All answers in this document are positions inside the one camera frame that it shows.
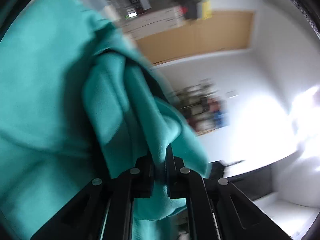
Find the teal green jacket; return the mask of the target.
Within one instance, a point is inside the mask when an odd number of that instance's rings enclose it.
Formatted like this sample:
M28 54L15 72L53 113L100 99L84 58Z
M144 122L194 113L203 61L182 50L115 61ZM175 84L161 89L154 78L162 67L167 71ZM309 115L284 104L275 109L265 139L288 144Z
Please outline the teal green jacket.
M148 62L78 0L35 0L1 40L1 210L30 239L94 177L97 143L116 178L151 153L152 197L134 203L134 239L173 239L165 154L205 176L208 155Z

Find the shelf with bottles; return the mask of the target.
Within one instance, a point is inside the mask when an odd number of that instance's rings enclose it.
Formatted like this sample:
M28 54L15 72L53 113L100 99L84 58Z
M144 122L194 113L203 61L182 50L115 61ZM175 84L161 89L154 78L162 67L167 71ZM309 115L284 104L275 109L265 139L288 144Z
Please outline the shelf with bottles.
M172 93L174 106L197 135L228 125L226 103L218 96L218 92L210 79L204 79Z

